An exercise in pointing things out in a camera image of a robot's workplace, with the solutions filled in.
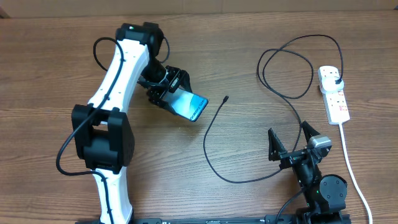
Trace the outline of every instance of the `smartphone screen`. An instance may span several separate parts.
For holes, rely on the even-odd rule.
[[[206,98],[180,88],[174,93],[167,92],[163,100],[168,102],[178,115],[190,121],[196,121],[208,103]]]

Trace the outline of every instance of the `white power cord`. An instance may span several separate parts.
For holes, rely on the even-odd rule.
[[[343,145],[344,158],[346,159],[349,175],[351,176],[351,179],[353,180],[355,189],[358,192],[359,196],[361,197],[361,200],[362,200],[363,204],[365,205],[366,211],[368,212],[369,224],[373,224],[371,208],[369,207],[365,197],[363,196],[361,189],[359,189],[359,186],[356,183],[356,180],[355,180],[355,177],[354,177],[353,170],[351,169],[351,165],[349,164],[348,154],[347,154],[347,147],[346,147],[346,139],[344,137],[344,131],[343,131],[343,124],[339,123],[338,127],[340,129],[341,143]]]
[[[344,158],[347,163],[347,168],[351,179],[353,180],[356,191],[363,204],[365,205],[366,211],[368,212],[369,224],[373,224],[371,209],[363,196],[361,189],[359,189],[356,183],[353,170],[349,164],[346,140],[344,137],[343,123],[350,119],[345,94],[343,91],[344,83],[336,84],[335,80],[339,79],[338,69],[332,66],[322,66],[318,70],[318,77],[320,81],[320,89],[325,102],[326,114],[328,115],[329,124],[338,124],[341,134],[341,143],[343,145]]]

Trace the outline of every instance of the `white power strip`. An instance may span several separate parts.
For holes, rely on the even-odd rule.
[[[318,69],[318,77],[320,89],[325,102],[326,114],[328,116],[329,124],[338,124],[341,134],[341,143],[343,145],[344,158],[347,163],[349,175],[351,176],[355,189],[362,199],[369,217],[369,224],[373,224],[371,209],[363,196],[361,189],[356,183],[355,176],[348,160],[348,153],[343,131],[343,123],[349,120],[349,113],[346,98],[343,92],[344,83],[335,83],[335,80],[340,77],[338,69],[332,66],[322,66]]]

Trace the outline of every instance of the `white plug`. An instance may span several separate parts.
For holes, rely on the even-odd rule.
[[[340,78],[338,69],[333,66],[322,66],[318,69],[319,87],[322,93],[331,93],[334,91],[343,90],[344,81],[342,80],[339,84],[336,81]]]
[[[348,121],[349,113],[343,92],[344,81],[342,80],[340,84],[335,82],[340,78],[338,69],[332,66],[322,66],[318,69],[318,77],[329,124]]]

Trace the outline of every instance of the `wood grain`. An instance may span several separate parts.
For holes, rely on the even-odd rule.
[[[297,136],[289,106],[266,90],[255,71],[260,54],[305,34],[327,34],[345,58],[347,147],[359,186],[375,223],[397,223],[398,215],[398,14],[373,12],[300,12],[189,16],[84,17],[0,20],[0,223],[73,223],[98,218],[100,204],[92,177],[65,177],[55,156],[70,134],[70,113],[85,104],[104,72],[92,57],[93,42],[113,36],[123,23],[157,22],[168,37],[169,65],[189,72],[192,87],[210,103],[196,123],[152,106],[141,87],[129,110],[136,149],[128,168],[129,196],[136,217],[261,217],[277,213],[299,190],[291,170],[261,182],[234,185],[212,173],[203,155],[203,135],[225,95],[207,139],[216,170],[231,180],[270,174],[267,130],[277,131],[287,149]],[[101,61],[114,47],[100,44]],[[340,67],[338,51],[327,39],[293,43],[315,69]],[[159,57],[165,56],[163,48]],[[308,64],[279,54],[267,67],[269,83],[299,95],[310,80]],[[320,164],[323,174],[348,180],[347,209],[353,223],[366,212],[349,177],[338,128],[327,123],[315,77],[310,91],[292,103],[302,120],[334,142]],[[302,138],[299,147],[305,145]],[[85,169],[75,148],[62,166]],[[305,202],[302,197],[286,212]]]

